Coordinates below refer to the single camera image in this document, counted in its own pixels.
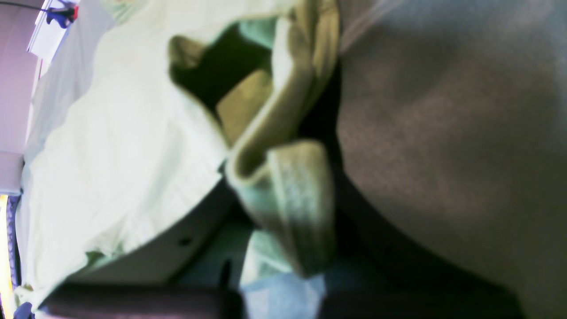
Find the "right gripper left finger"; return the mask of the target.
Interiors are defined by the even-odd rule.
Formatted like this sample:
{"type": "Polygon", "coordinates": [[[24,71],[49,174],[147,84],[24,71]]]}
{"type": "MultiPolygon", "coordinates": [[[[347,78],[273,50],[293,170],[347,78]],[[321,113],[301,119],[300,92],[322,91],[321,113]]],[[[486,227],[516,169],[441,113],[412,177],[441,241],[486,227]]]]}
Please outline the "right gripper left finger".
{"type": "Polygon", "coordinates": [[[243,319],[238,292],[249,219],[222,179],[168,231],[41,304],[49,319],[243,319]]]}

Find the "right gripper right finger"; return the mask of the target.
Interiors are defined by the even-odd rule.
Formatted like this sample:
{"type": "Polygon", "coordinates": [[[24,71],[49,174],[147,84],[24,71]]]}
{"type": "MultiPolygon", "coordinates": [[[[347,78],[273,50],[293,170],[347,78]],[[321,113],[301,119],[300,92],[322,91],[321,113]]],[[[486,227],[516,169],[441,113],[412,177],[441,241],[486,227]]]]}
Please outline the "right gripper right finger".
{"type": "Polygon", "coordinates": [[[515,296],[411,240],[333,169],[337,255],[318,319],[522,319],[515,296]]]}

